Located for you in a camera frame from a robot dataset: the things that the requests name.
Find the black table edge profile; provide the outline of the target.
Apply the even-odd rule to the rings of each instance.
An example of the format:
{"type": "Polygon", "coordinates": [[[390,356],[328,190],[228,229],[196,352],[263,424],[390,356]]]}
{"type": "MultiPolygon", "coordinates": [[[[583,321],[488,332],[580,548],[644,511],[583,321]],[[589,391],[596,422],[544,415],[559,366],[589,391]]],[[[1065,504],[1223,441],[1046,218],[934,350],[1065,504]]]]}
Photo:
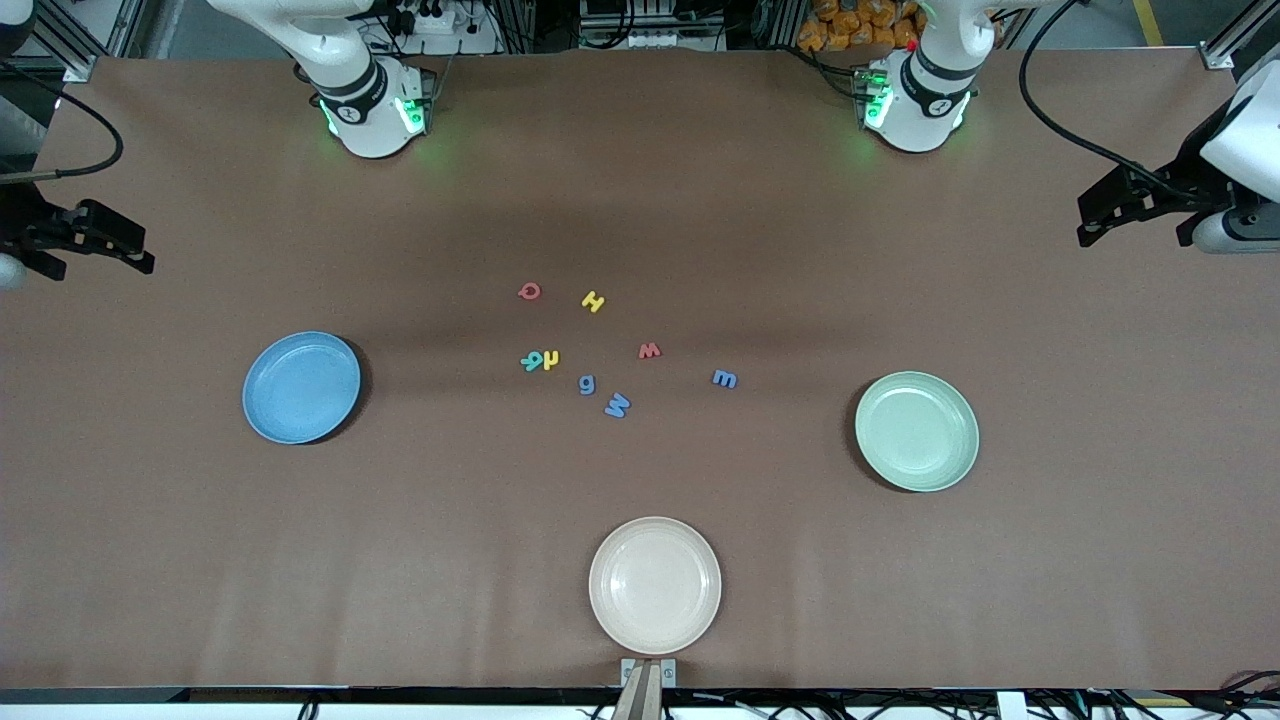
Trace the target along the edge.
{"type": "MultiPolygon", "coordinates": [[[[1033,706],[1061,708],[1073,717],[1084,717],[1092,710],[1133,708],[1153,714],[1158,707],[1192,707],[1208,714],[1244,715],[1265,710],[1280,711],[1280,674],[1263,673],[1215,691],[1151,691],[1139,697],[1130,691],[1066,691],[1029,689],[1033,706]]],[[[588,708],[616,703],[618,687],[595,688],[481,688],[481,687],[349,687],[349,688],[266,688],[266,687],[151,687],[151,688],[67,688],[67,689],[0,689],[0,705],[137,705],[137,703],[250,703],[280,702],[293,705],[504,705],[504,706],[571,706],[588,708]]],[[[786,707],[814,705],[832,714],[837,706],[869,705],[928,707],[950,711],[993,714],[993,689],[768,689],[668,688],[662,692],[667,708],[676,706],[782,703],[786,707]]]]}

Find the white power strip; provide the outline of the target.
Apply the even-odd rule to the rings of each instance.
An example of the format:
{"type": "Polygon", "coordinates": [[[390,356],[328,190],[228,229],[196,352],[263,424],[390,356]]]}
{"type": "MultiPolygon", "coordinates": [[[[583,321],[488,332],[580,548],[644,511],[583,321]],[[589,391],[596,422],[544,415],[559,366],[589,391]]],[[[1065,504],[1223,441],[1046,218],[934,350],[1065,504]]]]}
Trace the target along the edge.
{"type": "Polygon", "coordinates": [[[393,44],[410,55],[495,55],[506,51],[483,0],[394,0],[387,18],[393,44]]]}

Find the beige plate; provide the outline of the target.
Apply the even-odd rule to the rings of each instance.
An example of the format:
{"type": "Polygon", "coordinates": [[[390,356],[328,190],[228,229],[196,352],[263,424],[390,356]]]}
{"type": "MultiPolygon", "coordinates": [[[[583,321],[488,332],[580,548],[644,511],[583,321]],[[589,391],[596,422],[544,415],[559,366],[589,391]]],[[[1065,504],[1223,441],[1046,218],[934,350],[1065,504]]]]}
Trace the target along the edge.
{"type": "Polygon", "coordinates": [[[671,656],[699,642],[716,621],[723,594],[710,542],[673,518],[648,516],[614,528],[588,575],[591,611],[602,630],[641,656],[671,656]]]}

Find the equipment rack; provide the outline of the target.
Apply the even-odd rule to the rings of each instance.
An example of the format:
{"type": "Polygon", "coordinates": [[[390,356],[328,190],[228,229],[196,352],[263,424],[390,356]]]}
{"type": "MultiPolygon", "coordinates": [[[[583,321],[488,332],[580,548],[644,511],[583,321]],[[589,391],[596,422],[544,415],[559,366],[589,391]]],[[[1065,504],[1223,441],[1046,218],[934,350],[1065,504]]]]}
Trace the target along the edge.
{"type": "Polygon", "coordinates": [[[595,50],[687,49],[714,53],[730,0],[572,0],[570,31],[595,50]]]}

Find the brown table cover sheet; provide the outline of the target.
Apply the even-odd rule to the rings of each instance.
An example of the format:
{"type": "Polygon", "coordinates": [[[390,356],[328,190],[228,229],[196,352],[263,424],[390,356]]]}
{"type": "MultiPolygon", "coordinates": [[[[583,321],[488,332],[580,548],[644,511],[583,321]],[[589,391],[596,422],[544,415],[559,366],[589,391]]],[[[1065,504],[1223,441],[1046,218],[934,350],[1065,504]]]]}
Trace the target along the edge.
{"type": "Polygon", "coordinates": [[[1018,63],[909,156],[780,54],[463,58],[380,161],[288,61],[100,64],[76,92],[123,159],[44,192],[157,261],[0,293],[0,687],[603,685],[589,566],[643,516],[722,566],[690,685],[1280,669],[1280,256],[1180,249],[1174,217],[1080,249],[1105,164],[1018,63]],[[306,331],[364,388],[278,445],[241,393],[306,331]],[[972,405],[959,484],[861,456],[896,372],[972,405]]]}

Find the orange items bag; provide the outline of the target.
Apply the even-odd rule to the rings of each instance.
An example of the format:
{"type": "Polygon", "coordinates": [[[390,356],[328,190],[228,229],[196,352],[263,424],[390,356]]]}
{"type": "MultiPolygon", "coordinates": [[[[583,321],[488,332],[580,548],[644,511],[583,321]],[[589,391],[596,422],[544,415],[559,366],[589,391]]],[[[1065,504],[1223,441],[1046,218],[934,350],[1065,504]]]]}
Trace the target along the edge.
{"type": "Polygon", "coordinates": [[[833,53],[858,45],[914,49],[928,22],[916,0],[809,0],[795,46],[833,53]]]}

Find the aluminium frame post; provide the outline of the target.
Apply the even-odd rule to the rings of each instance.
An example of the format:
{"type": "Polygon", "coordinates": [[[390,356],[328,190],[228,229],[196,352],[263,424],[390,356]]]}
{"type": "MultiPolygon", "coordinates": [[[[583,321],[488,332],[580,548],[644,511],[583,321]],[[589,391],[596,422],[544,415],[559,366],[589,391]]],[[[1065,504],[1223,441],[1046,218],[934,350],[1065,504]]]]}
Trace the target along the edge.
{"type": "Polygon", "coordinates": [[[35,26],[22,58],[37,65],[58,64],[65,82],[83,83],[99,59],[137,54],[154,0],[32,3],[35,26]]]}
{"type": "Polygon", "coordinates": [[[1217,33],[1198,45],[1207,70],[1233,69],[1233,56],[1272,19],[1280,17],[1280,0],[1248,0],[1217,33]]]}

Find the blue plate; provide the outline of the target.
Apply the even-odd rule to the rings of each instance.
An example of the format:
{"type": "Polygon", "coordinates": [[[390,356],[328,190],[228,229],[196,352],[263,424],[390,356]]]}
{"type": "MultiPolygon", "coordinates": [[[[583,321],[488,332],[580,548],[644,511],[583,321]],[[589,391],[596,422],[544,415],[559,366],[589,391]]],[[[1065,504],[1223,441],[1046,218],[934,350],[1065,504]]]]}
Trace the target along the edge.
{"type": "Polygon", "coordinates": [[[255,359],[241,400],[246,421],[262,438],[310,445],[348,419],[362,388],[364,370],[352,346],[306,331],[275,341],[255,359]]]}

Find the green plate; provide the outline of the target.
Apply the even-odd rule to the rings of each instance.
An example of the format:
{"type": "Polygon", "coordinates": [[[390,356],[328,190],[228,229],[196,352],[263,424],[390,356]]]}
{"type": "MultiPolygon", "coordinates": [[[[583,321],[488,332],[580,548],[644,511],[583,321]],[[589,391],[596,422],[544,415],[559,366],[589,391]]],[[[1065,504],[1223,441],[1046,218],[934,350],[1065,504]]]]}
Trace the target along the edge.
{"type": "Polygon", "coordinates": [[[913,493],[959,484],[980,451],[972,405],[948,382],[924,372],[896,372],[872,382],[858,400],[852,430],[870,469],[913,493]]]}

